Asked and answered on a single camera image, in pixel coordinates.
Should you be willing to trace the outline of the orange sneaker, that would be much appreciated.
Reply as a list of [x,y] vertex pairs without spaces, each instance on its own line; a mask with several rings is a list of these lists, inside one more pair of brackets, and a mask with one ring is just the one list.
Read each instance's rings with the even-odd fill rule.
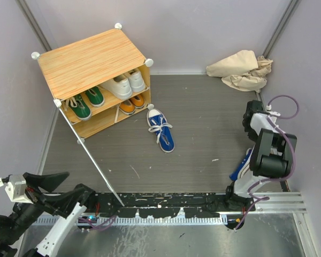
[[145,101],[142,94],[135,95],[129,99],[136,109],[144,108]]
[[136,111],[135,106],[132,104],[130,100],[125,100],[117,105],[116,114],[114,117],[114,123],[118,123],[127,117],[134,115]]

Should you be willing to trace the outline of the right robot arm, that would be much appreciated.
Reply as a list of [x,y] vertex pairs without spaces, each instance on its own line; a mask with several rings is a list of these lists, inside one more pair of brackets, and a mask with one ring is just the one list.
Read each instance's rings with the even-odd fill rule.
[[247,103],[242,125],[255,144],[230,175],[232,183],[224,197],[228,210],[247,208],[257,199],[254,193],[262,186],[286,180],[293,173],[297,137],[280,129],[277,119],[285,117],[272,111],[270,105],[265,108],[258,100]]

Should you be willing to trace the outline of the white cabinet door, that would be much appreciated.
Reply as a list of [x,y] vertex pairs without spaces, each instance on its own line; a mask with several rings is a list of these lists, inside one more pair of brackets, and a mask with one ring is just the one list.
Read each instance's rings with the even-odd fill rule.
[[83,147],[84,151],[86,152],[86,154],[88,155],[88,157],[90,158],[91,162],[93,163],[93,165],[95,166],[96,170],[98,171],[98,173],[100,174],[100,176],[102,177],[102,179],[105,181],[107,188],[110,190],[111,193],[113,193],[113,195],[116,197],[116,199],[118,200],[118,202],[124,207],[125,204],[123,203],[122,199],[120,198],[120,196],[118,195],[118,193],[116,192],[116,190],[113,188],[113,186],[111,185],[111,183],[109,182],[108,178],[106,177],[106,175],[104,174],[104,172],[102,171],[102,169],[100,168],[100,166],[98,165],[98,163],[96,162],[96,160],[93,158],[91,152],[89,151],[89,149],[86,147],[85,145],[85,141],[84,139],[82,139],[76,132],[75,128],[72,126],[71,122],[69,121],[69,119],[66,117],[64,111],[61,109],[61,107],[57,108],[59,110],[59,112],[61,113],[61,115],[64,117],[64,119],[66,120],[67,124],[69,125],[70,129],[72,130],[72,132],[74,133],[75,137],[77,138],[78,143]]

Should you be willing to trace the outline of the green sneaker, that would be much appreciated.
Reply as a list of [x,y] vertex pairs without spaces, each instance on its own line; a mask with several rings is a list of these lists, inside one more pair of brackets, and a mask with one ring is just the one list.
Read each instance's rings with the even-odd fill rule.
[[97,86],[86,90],[85,95],[94,107],[101,107],[105,102],[104,96]]
[[86,121],[92,116],[90,108],[84,102],[80,94],[65,100],[64,108],[70,108],[79,120]]

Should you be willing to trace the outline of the blue sneaker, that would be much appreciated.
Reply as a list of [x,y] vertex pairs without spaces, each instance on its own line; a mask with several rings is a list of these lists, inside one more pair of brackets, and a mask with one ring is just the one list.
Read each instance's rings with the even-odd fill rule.
[[231,181],[235,182],[236,180],[240,179],[242,176],[244,176],[248,170],[249,170],[249,163],[250,158],[253,153],[254,148],[248,148],[246,151],[246,155],[239,164],[239,166],[236,168],[236,170],[230,174],[229,178]]
[[174,140],[170,129],[173,127],[167,122],[166,117],[158,109],[149,109],[147,112],[148,131],[156,135],[156,143],[165,153],[174,150]]

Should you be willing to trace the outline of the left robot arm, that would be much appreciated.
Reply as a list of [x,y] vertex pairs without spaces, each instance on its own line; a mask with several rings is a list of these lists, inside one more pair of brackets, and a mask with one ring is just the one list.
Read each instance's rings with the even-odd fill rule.
[[78,184],[69,192],[57,194],[55,190],[70,174],[9,175],[0,178],[14,204],[12,213],[0,215],[0,256],[16,256],[21,239],[31,239],[32,232],[43,231],[34,239],[36,246],[26,250],[24,256],[56,256],[64,239],[84,212],[96,207],[96,192]]

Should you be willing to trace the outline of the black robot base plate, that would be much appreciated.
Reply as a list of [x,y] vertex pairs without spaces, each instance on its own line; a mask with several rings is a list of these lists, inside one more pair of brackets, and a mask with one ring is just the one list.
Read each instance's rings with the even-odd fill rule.
[[253,203],[252,198],[231,193],[119,193],[122,203],[112,193],[97,193],[87,212],[101,217],[117,215],[121,218],[174,218],[181,210],[185,218],[213,218],[222,212],[244,212]]

